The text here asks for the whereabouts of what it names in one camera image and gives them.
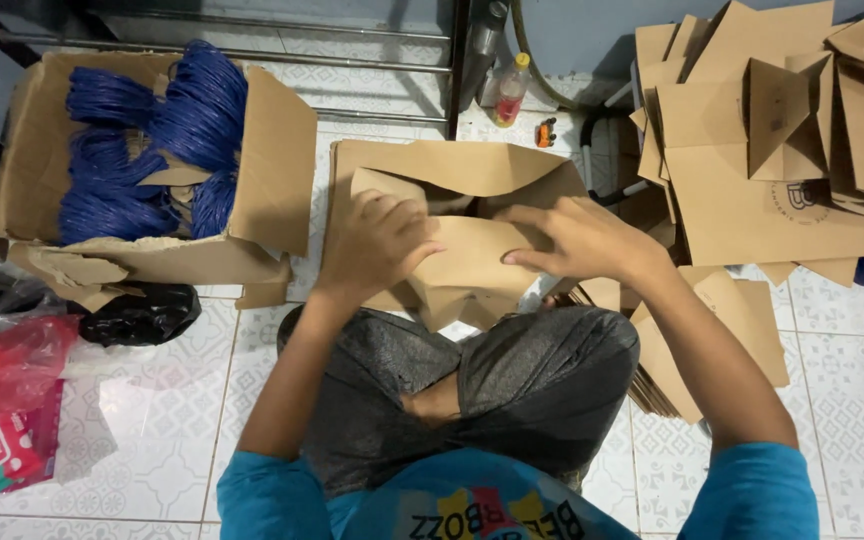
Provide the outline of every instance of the gray pants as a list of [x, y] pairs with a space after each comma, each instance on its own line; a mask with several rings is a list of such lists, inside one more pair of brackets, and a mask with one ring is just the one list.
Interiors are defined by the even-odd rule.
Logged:
[[[280, 352], [302, 309], [282, 322]], [[513, 316], [461, 344], [363, 308], [332, 350], [301, 453], [328, 499], [460, 448], [522, 461], [578, 491], [638, 364], [635, 327], [598, 307]], [[400, 395], [455, 370], [459, 420], [431, 428], [403, 410]]]

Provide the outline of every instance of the yellow bottle cap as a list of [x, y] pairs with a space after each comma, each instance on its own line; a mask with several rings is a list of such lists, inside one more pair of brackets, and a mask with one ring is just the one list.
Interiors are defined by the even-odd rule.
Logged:
[[529, 67], [529, 55], [527, 53], [518, 53], [515, 55], [515, 69], [525, 69]]

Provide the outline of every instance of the small toy car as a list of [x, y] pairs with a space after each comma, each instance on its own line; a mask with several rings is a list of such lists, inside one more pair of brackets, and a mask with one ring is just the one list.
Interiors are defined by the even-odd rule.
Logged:
[[555, 121], [555, 117], [552, 117], [542, 120], [542, 123], [538, 124], [538, 127], [535, 128], [535, 146], [548, 148], [555, 144], [556, 134], [552, 132]]

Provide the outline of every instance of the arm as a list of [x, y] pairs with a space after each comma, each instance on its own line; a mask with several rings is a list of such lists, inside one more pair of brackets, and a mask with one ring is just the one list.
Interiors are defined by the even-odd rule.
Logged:
[[500, 219], [538, 227], [556, 245], [554, 252], [512, 251], [504, 263], [612, 278], [642, 296], [711, 428], [714, 453], [749, 442], [798, 448], [795, 424], [765, 374], [658, 242], [587, 199], [562, 198], [551, 210], [516, 205]]
[[355, 199], [295, 330], [248, 415], [238, 450], [295, 460], [332, 345], [359, 306], [443, 251], [438, 222], [415, 201], [369, 190]]

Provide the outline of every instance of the metal rack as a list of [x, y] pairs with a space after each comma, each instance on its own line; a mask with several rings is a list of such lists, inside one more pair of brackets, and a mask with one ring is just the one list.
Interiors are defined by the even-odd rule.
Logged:
[[[440, 76], [448, 76], [450, 78], [450, 82], [447, 86], [448, 101], [447, 106], [445, 107], [445, 116], [420, 116], [414, 114], [395, 114], [388, 112], [373, 112], [367, 110], [351, 110], [325, 107], [314, 107], [314, 109], [319, 115], [324, 117], [365, 118], [375, 120], [388, 120], [395, 122], [423, 122], [430, 124], [446, 124], [446, 138], [449, 141], [455, 141], [459, 122], [459, 89], [462, 87], [462, 71], [466, 55], [466, 41], [469, 33], [470, 8], [471, 0], [455, 1], [451, 36], [415, 31], [353, 28], [348, 26], [335, 26], [328, 24], [302, 24], [264, 19], [226, 17], [202, 13], [193, 13], [187, 11], [171, 11], [159, 9], [124, 8], [114, 10], [101, 10], [92, 13], [92, 15], [106, 15], [144, 19], [183, 20], [201, 22], [206, 24], [227, 24], [236, 26], [253, 26], [287, 30], [309, 30], [343, 34], [358, 34], [364, 36], [378, 36], [385, 38], [428, 40], [430, 42], [449, 42], [449, 66], [401, 63], [382, 60], [367, 60], [340, 56], [300, 55], [292, 53], [250, 51], [243, 49], [222, 49], [222, 52], [229, 58], [236, 60], [278, 62], [284, 64], [304, 64], [332, 68], [389, 69], [393, 71], [433, 73]], [[103, 32], [103, 34], [105, 36], [109, 36], [112, 33]], [[67, 37], [64, 35], [51, 35], [47, 33], [19, 33], [9, 31], [0, 25], [0, 50], [12, 57], [12, 59], [15, 60], [23, 68], [28, 68], [28, 66], [30, 66], [30, 59], [35, 59], [37, 61], [39, 58], [38, 55], [36, 55], [36, 53], [34, 53], [32, 49], [28, 47], [28, 45], [81, 47], [88, 49], [97, 49], [101, 51], [148, 51], [161, 53], [183, 52], [183, 47], [179, 45], [124, 42], [106, 38], [76, 38]]]

